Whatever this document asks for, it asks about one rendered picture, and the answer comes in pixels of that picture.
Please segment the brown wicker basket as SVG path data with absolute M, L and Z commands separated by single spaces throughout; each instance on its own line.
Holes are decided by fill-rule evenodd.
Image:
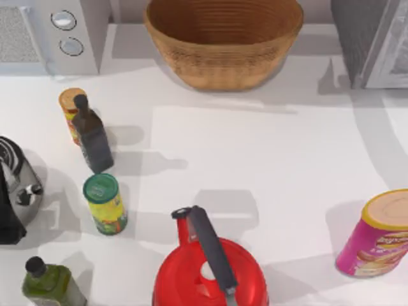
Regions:
M 171 70 L 200 90 L 243 91 L 281 64 L 303 25 L 297 0 L 150 0 L 145 26 Z

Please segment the dark square bottle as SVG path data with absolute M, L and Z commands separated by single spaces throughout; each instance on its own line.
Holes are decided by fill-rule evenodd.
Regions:
M 102 173 L 114 164 L 102 120 L 89 107 L 85 94 L 73 99 L 77 113 L 72 119 L 83 157 L 93 173 Z

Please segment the green and yellow can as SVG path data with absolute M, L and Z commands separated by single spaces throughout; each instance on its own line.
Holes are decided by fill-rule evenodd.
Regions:
M 112 236 L 125 229 L 128 215 L 114 176 L 109 173 L 94 174 L 85 181 L 82 191 L 100 233 Z

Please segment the red kettle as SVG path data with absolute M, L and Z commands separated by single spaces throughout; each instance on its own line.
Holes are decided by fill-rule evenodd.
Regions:
M 158 270 L 152 306 L 270 306 L 258 262 L 218 237 L 204 208 L 180 208 L 171 216 L 179 245 Z

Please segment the orange can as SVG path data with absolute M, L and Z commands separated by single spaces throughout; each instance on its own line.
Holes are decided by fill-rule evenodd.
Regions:
M 75 144 L 80 145 L 76 129 L 72 123 L 73 118 L 78 113 L 78 109 L 75 106 L 74 98 L 75 96 L 83 94 L 86 95 L 85 91 L 78 87 L 72 87 L 64 90 L 59 95 L 59 104 L 63 110 L 64 116 L 66 118 L 67 125 L 69 127 L 71 137 Z

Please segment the round microwave knob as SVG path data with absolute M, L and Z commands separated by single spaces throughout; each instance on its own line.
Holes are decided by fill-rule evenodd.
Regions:
M 62 31 L 70 31 L 74 29 L 77 24 L 74 14 L 67 10 L 52 13 L 50 19 L 51 23 Z
M 62 53 L 70 56 L 77 57 L 84 52 L 84 46 L 82 42 L 74 37 L 68 37 L 59 42 L 59 48 Z

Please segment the pale microwave oven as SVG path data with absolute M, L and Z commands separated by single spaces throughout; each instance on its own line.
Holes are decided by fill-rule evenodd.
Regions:
M 62 10 L 74 14 L 74 29 L 51 23 Z M 0 0 L 0 76 L 97 75 L 111 15 L 110 0 Z M 59 42 L 68 37 L 82 42 L 81 55 L 61 52 Z

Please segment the pink can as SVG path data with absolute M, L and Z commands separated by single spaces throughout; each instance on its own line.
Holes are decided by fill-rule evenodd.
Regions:
M 408 252 L 408 189 L 395 189 L 369 200 L 336 258 L 351 277 L 376 277 L 392 271 Z

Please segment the black and silver toaster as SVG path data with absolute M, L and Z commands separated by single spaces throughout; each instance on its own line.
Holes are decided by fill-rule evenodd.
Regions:
M 36 217 L 43 184 L 23 150 L 0 136 L 0 245 L 18 244 Z

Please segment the green square bottle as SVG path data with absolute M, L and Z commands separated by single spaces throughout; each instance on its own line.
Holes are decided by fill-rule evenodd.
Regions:
M 46 264 L 39 256 L 26 261 L 22 294 L 34 306 L 87 306 L 69 268 Z

